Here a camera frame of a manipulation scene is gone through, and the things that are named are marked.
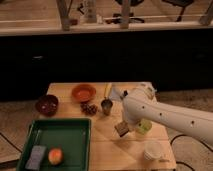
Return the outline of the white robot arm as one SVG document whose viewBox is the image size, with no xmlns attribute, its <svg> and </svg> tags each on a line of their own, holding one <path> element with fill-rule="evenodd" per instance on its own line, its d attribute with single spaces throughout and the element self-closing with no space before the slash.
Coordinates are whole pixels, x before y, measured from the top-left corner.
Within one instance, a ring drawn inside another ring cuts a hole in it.
<svg viewBox="0 0 213 171">
<path fill-rule="evenodd" d="M 123 119 L 137 124 L 148 119 L 213 146 L 213 112 L 165 104 L 156 100 L 156 90 L 142 82 L 123 98 Z"/>
</svg>

